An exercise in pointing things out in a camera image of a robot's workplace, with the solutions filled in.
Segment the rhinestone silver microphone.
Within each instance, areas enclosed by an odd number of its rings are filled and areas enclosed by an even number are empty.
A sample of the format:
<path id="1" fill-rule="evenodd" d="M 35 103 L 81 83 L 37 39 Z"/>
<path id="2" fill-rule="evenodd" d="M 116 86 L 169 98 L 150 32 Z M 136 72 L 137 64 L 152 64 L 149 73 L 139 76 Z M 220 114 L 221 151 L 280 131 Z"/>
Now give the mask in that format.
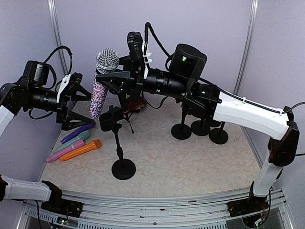
<path id="1" fill-rule="evenodd" d="M 96 76 L 99 74 L 110 74 L 119 66 L 118 53 L 110 48 L 101 50 L 96 56 L 96 70 L 92 85 L 92 96 L 90 101 L 89 115 L 92 119 L 98 119 L 102 114 L 102 108 L 108 93 L 108 89 L 103 84 L 97 82 Z"/>

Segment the purple microphone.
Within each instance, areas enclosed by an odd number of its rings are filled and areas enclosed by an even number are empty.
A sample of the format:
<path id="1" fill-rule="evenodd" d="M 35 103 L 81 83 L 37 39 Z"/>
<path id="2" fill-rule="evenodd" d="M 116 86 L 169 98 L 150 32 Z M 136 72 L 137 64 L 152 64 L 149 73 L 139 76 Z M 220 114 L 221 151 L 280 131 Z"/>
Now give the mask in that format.
<path id="1" fill-rule="evenodd" d="M 61 140 L 61 143 L 64 144 L 66 142 L 68 142 L 69 140 L 73 139 L 74 137 L 76 137 L 78 134 L 86 131 L 86 130 L 89 130 L 93 128 L 93 125 L 84 125 L 84 126 L 81 126 L 79 127 L 78 129 L 76 129 L 75 131 L 73 131 L 72 133 L 70 133 L 69 135 L 67 135 L 66 137 L 64 137 L 62 140 Z"/>

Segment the teal microphone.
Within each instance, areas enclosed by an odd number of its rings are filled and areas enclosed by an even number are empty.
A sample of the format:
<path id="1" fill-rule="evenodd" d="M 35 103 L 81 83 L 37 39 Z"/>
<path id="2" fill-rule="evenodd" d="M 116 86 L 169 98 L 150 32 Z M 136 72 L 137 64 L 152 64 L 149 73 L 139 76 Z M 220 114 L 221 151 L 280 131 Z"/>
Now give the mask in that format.
<path id="1" fill-rule="evenodd" d="M 78 134 L 76 137 L 74 137 L 73 139 L 69 140 L 68 142 L 60 145 L 59 147 L 57 147 L 55 150 L 53 150 L 51 153 L 55 154 L 65 148 L 67 148 L 68 146 L 70 146 L 71 144 L 75 143 L 78 140 L 86 140 L 91 136 L 90 132 L 88 130 L 81 132 L 80 134 Z"/>

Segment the pink microphone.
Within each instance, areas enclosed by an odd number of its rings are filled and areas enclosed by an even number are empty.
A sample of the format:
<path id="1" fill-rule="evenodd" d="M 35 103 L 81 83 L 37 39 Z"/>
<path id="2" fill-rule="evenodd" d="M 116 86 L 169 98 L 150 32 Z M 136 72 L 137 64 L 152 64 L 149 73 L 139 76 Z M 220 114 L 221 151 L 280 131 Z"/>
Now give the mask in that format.
<path id="1" fill-rule="evenodd" d="M 71 152 L 71 151 L 73 151 L 73 150 L 75 150 L 75 149 L 78 149 L 78 148 L 84 146 L 84 145 L 85 145 L 85 142 L 84 142 L 82 139 L 81 139 L 81 140 L 78 140 L 78 141 L 76 141 L 76 142 L 70 144 L 68 147 L 66 147 L 66 148 L 64 148 L 64 149 L 62 149 L 62 150 L 60 150 L 59 152 L 52 154 L 52 155 L 51 155 L 50 157 L 48 157 L 45 161 L 46 161 L 47 163 L 56 161 L 56 160 L 58 160 L 61 156 L 63 156 L 64 154 L 67 154 L 67 153 L 69 153 L 69 152 Z"/>

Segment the black stand of rhinestone microphone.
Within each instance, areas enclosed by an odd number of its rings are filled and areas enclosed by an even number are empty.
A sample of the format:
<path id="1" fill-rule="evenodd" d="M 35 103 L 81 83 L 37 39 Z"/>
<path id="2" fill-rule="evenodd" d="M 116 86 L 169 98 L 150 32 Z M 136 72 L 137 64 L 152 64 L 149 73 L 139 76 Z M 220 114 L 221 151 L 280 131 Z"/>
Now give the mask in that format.
<path id="1" fill-rule="evenodd" d="M 123 109 L 120 107 L 109 106 L 107 112 L 101 114 L 99 117 L 100 128 L 103 132 L 112 131 L 116 142 L 116 153 L 118 160 L 112 165 L 112 175 L 118 180 L 128 180 L 135 175 L 135 164 L 123 157 L 123 149 L 119 141 L 119 130 L 122 128 L 122 124 L 119 123 L 124 119 Z"/>

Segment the black stand of orange microphone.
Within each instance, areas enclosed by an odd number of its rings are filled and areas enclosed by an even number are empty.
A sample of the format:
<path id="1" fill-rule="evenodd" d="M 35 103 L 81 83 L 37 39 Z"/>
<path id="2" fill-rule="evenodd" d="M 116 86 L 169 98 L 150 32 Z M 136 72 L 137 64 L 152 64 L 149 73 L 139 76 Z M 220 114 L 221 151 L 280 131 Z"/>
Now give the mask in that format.
<path id="1" fill-rule="evenodd" d="M 176 139 L 185 140 L 185 139 L 188 139 L 192 134 L 191 128 L 185 124 L 185 118 L 186 118 L 187 112 L 188 112 L 188 106 L 183 105 L 181 122 L 178 124 L 175 124 L 171 128 L 171 134 Z"/>

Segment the black stand of pink microphone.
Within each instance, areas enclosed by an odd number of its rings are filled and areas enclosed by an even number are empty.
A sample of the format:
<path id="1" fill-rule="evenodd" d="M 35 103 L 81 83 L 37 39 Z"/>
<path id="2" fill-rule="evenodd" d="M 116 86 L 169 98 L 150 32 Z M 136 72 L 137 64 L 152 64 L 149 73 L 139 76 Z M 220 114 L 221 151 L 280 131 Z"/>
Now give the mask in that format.
<path id="1" fill-rule="evenodd" d="M 191 132 L 197 136 L 209 135 L 210 131 L 210 125 L 205 119 L 194 121 L 191 124 Z"/>

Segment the black stand of teal microphone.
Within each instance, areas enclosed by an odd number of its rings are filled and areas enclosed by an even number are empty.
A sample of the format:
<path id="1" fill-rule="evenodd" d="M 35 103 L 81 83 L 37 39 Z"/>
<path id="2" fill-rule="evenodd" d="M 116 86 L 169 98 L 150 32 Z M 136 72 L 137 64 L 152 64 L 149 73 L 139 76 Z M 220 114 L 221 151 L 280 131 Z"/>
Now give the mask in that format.
<path id="1" fill-rule="evenodd" d="M 209 133 L 210 140 L 218 145 L 223 145 L 228 141 L 228 133 L 224 130 L 225 122 L 221 122 L 219 128 L 214 128 Z"/>

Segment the black stand of purple microphone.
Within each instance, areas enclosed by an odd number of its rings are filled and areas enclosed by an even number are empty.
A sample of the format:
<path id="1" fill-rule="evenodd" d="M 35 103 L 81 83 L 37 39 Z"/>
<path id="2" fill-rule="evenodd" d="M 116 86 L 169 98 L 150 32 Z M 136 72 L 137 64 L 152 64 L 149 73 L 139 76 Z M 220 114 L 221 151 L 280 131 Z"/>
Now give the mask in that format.
<path id="1" fill-rule="evenodd" d="M 221 122 L 218 122 L 218 121 L 215 121 L 215 120 L 212 120 L 210 122 L 210 127 L 219 127 L 221 125 Z"/>

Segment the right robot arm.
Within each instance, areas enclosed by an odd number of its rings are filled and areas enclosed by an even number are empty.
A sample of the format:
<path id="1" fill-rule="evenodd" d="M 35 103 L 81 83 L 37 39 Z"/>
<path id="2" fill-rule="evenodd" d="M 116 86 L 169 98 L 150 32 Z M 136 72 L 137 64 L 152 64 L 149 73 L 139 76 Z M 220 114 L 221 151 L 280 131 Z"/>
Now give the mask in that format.
<path id="1" fill-rule="evenodd" d="M 270 137 L 267 161 L 251 184 L 249 196 L 229 202 L 228 210 L 231 217 L 237 217 L 270 207 L 272 184 L 296 156 L 300 133 L 292 108 L 267 107 L 201 79 L 207 56 L 190 45 L 177 45 L 168 57 L 171 64 L 167 71 L 150 68 L 145 46 L 133 44 L 129 50 L 122 58 L 112 49 L 102 50 L 96 57 L 96 81 L 105 91 L 116 94 L 121 104 L 98 114 L 101 130 L 110 131 L 119 120 L 128 118 L 126 95 L 135 91 L 175 98 L 183 104 L 184 114 L 264 133 Z"/>

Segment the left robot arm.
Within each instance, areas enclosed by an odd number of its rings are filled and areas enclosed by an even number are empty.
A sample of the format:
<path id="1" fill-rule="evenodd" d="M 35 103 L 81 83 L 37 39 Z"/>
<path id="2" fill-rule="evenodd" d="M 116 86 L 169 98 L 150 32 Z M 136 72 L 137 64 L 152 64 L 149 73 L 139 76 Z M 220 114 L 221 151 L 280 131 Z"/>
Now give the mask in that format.
<path id="1" fill-rule="evenodd" d="M 28 61 L 23 75 L 15 83 L 6 83 L 0 88 L 0 132 L 3 134 L 22 109 L 47 111 L 56 113 L 56 122 L 64 131 L 92 125 L 94 120 L 68 109 L 70 101 L 88 101 L 91 93 L 81 86 L 82 74 L 74 73 L 63 78 L 58 92 L 47 88 L 49 74 L 53 82 L 57 77 L 53 67 L 46 62 Z M 34 200 L 41 202 L 41 208 L 49 212 L 78 218 L 83 204 L 78 201 L 62 198 L 62 190 L 49 181 L 30 182 L 17 180 L 2 175 L 0 177 L 0 199 Z"/>

